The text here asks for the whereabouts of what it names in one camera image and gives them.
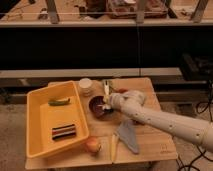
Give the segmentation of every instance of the white cup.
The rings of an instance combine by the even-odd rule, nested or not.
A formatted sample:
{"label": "white cup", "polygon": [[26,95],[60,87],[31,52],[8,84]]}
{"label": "white cup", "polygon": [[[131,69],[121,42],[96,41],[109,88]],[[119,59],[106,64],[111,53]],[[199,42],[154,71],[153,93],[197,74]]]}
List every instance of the white cup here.
{"label": "white cup", "polygon": [[89,78],[82,78],[78,82],[84,96],[90,96],[92,94],[92,80]]}

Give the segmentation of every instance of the yellow bin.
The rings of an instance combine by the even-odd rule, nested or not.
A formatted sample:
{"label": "yellow bin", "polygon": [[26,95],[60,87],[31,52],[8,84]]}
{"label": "yellow bin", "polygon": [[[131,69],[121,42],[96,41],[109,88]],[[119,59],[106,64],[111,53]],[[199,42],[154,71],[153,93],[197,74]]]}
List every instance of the yellow bin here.
{"label": "yellow bin", "polygon": [[[49,100],[65,100],[50,106]],[[76,136],[52,140],[52,128],[75,124]],[[27,157],[47,157],[81,144],[89,136],[86,117],[73,81],[33,90],[27,94]]]}

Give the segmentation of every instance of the onion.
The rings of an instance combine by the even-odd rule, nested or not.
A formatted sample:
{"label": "onion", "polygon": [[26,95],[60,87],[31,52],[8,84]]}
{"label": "onion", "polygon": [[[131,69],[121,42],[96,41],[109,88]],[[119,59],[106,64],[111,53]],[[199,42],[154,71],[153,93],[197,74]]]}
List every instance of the onion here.
{"label": "onion", "polygon": [[96,155],[101,149],[101,142],[96,136],[89,137],[85,142],[85,149],[92,155]]}

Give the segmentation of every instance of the wooden tabletop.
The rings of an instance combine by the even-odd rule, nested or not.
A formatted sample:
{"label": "wooden tabletop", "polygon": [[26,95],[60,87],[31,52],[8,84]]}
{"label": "wooden tabletop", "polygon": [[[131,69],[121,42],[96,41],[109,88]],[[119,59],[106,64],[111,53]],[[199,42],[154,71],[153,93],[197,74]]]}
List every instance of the wooden tabletop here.
{"label": "wooden tabletop", "polygon": [[[160,110],[160,105],[149,78],[112,79],[115,88],[134,89],[144,92],[147,96],[144,106]],[[89,101],[92,97],[103,95],[101,81],[93,80],[93,95],[84,97],[78,88],[82,106],[85,111],[90,135],[98,136],[102,148],[99,155],[94,157],[85,152],[84,146],[79,145],[68,151],[61,152],[48,158],[27,159],[26,169],[63,168],[76,166],[94,166],[112,164],[110,159],[110,138],[121,121],[125,118],[115,111],[100,120],[94,117],[89,110]],[[137,163],[147,161],[170,160],[177,158],[177,151],[170,135],[148,125],[135,126],[137,142],[140,147],[138,155],[133,154],[123,142],[119,142],[115,164]]]}

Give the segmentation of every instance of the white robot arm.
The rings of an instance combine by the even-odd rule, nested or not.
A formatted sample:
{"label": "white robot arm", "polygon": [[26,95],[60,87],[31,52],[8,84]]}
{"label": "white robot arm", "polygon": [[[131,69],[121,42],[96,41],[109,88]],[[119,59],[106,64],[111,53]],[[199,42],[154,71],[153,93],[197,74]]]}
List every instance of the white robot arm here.
{"label": "white robot arm", "polygon": [[109,98],[110,106],[126,116],[213,152],[212,122],[145,108],[144,101],[144,94],[136,90],[112,93]]}

